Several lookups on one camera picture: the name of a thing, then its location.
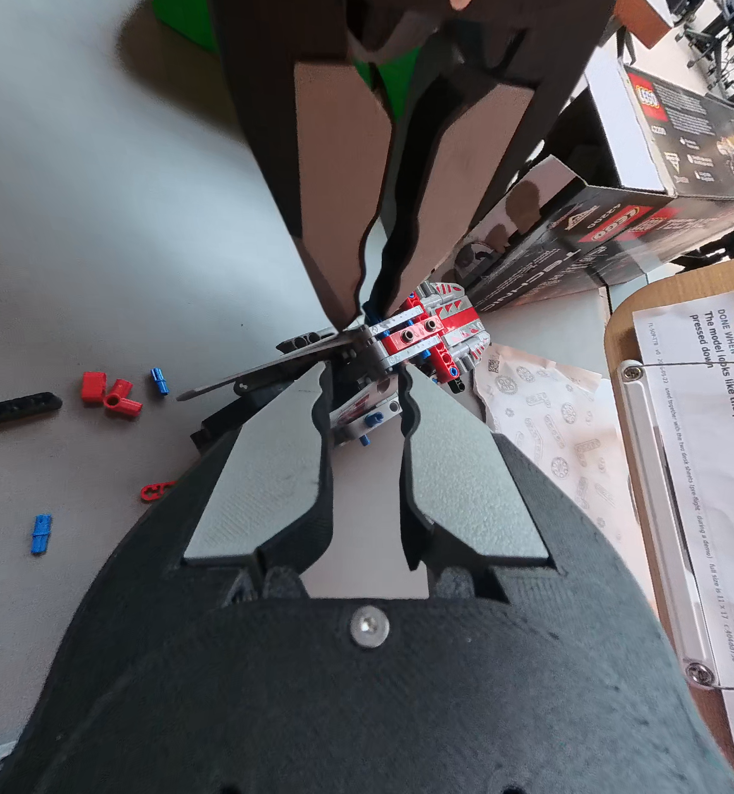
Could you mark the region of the black cardboard set box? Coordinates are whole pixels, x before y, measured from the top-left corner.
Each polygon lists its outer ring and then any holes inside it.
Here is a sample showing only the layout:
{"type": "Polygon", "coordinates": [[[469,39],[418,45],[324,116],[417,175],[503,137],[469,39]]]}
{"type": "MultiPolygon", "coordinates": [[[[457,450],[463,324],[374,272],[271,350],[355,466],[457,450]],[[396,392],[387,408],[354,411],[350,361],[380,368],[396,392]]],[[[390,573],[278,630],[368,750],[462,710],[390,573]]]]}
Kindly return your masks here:
{"type": "Polygon", "coordinates": [[[480,313],[627,283],[734,231],[734,106],[598,49],[446,269],[480,313]]]}

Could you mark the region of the black angled brick beam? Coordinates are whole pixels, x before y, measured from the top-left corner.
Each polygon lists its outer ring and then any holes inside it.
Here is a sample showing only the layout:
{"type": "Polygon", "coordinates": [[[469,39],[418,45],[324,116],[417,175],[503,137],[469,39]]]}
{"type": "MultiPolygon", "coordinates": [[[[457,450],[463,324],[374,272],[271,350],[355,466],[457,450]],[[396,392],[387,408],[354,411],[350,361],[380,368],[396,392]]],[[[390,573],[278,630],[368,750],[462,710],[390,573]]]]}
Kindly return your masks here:
{"type": "Polygon", "coordinates": [[[0,424],[52,413],[62,406],[62,399],[53,392],[37,392],[3,400],[0,401],[0,424]]]}

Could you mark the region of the brown instruction board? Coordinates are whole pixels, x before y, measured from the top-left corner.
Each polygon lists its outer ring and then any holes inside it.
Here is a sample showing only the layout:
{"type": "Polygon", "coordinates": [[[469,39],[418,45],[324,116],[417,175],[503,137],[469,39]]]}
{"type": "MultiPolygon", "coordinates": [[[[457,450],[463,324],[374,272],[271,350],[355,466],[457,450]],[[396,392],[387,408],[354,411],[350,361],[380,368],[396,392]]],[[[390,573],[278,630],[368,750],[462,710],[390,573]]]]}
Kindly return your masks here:
{"type": "MultiPolygon", "coordinates": [[[[636,360],[640,355],[632,317],[635,311],[702,299],[732,290],[734,290],[734,259],[691,272],[670,275],[644,285],[613,309],[604,332],[604,351],[609,365],[612,391],[620,421],[620,432],[628,460],[631,491],[640,520],[650,577],[654,587],[656,611],[660,623],[671,641],[674,639],[673,630],[662,587],[660,567],[656,560],[655,541],[650,528],[648,509],[644,505],[643,489],[637,471],[636,453],[633,450],[629,424],[624,410],[620,366],[624,361],[636,360]]],[[[700,689],[690,684],[690,694],[701,719],[718,744],[720,752],[734,769],[732,732],[720,692],[700,689]]]]}

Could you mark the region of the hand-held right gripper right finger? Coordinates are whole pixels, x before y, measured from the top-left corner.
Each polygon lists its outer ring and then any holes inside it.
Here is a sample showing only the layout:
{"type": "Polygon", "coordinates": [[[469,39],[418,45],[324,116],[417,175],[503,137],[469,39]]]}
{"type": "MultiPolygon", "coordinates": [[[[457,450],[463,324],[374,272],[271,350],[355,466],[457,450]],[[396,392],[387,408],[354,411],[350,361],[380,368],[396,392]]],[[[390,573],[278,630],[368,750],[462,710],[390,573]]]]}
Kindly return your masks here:
{"type": "Polygon", "coordinates": [[[416,366],[400,372],[401,543],[410,570],[549,561],[489,428],[416,366]]]}

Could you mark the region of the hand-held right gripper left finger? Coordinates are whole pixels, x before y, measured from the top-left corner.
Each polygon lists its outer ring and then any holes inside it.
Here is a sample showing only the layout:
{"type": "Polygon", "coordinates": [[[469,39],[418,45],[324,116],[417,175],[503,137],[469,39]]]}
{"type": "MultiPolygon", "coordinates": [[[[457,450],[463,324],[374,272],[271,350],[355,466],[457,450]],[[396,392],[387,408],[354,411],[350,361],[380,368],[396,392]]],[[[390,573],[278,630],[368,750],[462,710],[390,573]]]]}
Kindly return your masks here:
{"type": "Polygon", "coordinates": [[[304,573],[333,537],[331,366],[316,363],[242,425],[184,551],[191,566],[304,573]]]}

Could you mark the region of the grey table with wooden edge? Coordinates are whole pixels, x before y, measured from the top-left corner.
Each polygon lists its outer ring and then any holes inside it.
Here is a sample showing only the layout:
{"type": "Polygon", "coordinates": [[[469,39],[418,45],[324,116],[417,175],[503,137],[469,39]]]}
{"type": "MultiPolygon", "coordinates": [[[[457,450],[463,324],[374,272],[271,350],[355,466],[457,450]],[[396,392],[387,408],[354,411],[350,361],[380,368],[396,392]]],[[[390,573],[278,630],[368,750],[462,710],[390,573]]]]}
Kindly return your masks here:
{"type": "Polygon", "coordinates": [[[649,50],[674,27],[667,1],[615,1],[613,16],[649,50]]]}

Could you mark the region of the printed white paper bag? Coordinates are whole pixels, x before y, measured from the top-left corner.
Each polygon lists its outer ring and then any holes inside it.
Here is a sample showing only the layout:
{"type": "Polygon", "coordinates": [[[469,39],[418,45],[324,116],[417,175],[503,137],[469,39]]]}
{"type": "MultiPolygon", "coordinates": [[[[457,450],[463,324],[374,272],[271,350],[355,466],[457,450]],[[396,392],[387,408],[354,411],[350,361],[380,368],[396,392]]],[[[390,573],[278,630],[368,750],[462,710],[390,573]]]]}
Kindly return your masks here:
{"type": "Polygon", "coordinates": [[[609,380],[491,344],[474,370],[473,389],[491,430],[513,442],[579,506],[612,543],[655,608],[609,380]]]}

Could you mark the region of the green plastic bin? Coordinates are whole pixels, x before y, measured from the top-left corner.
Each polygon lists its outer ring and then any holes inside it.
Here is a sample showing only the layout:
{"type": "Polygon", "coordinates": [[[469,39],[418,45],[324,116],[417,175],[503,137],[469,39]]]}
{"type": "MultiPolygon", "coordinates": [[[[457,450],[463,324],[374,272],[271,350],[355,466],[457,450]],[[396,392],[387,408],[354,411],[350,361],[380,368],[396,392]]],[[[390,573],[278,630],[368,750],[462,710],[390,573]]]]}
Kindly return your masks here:
{"type": "MultiPolygon", "coordinates": [[[[204,51],[218,54],[211,16],[206,1],[152,1],[156,19],[204,51]]],[[[377,56],[350,59],[364,82],[371,89],[383,86],[392,117],[402,118],[408,99],[409,85],[420,55],[421,46],[410,48],[379,63],[377,56]]]]}

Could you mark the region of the white instruction sheet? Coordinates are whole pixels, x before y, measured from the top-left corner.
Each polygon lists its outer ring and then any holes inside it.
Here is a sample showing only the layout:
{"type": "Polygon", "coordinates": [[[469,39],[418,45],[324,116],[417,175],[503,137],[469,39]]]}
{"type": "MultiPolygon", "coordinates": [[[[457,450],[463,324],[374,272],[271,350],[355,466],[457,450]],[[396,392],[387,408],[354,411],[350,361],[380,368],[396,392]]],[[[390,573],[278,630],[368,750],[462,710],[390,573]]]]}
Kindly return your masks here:
{"type": "Polygon", "coordinates": [[[633,323],[734,746],[734,291],[633,323]]]}

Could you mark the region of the grey red brick vehicle model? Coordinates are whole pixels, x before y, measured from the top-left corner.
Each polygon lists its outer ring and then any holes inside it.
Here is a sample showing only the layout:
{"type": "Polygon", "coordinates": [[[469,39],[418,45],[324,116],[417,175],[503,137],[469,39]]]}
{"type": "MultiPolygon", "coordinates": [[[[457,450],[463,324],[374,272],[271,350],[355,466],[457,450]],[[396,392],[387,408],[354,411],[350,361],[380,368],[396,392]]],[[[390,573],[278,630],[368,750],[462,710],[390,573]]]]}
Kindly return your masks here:
{"type": "Polygon", "coordinates": [[[332,378],[330,426],[334,445],[369,445],[374,428],[401,415],[398,368],[412,363],[435,384],[455,394],[480,363],[490,335],[457,283],[424,281],[391,317],[343,331],[327,327],[282,341],[281,356],[218,383],[178,397],[183,402],[231,385],[236,399],[211,414],[191,435],[199,452],[242,426],[287,390],[313,364],[329,363],[332,378]]]}

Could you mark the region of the white clip bar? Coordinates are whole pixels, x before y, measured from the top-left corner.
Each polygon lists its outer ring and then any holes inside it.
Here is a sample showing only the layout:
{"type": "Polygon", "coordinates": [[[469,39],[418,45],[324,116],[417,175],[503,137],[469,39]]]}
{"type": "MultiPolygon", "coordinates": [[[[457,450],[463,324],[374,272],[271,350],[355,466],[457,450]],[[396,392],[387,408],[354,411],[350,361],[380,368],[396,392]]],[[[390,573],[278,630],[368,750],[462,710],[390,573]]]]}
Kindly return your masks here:
{"type": "Polygon", "coordinates": [[[719,689],[713,655],[690,553],[687,548],[666,451],[643,363],[621,361],[619,416],[628,431],[629,471],[638,484],[636,505],[650,537],[650,562],[660,617],[686,680],[719,689]]]}

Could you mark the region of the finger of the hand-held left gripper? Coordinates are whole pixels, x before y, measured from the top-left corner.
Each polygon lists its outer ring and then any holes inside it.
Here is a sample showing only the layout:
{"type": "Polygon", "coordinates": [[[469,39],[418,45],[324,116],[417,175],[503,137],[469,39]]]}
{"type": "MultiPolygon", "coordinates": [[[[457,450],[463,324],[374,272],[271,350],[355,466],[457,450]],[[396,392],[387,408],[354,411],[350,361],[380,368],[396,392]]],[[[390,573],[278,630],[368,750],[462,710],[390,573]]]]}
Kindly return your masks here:
{"type": "Polygon", "coordinates": [[[394,220],[368,308],[388,316],[447,257],[535,95],[502,81],[433,81],[415,102],[392,180],[394,220]]]}
{"type": "Polygon", "coordinates": [[[299,62],[294,80],[301,212],[294,241],[330,323],[350,324],[360,314],[392,121],[348,63],[299,62]]]}

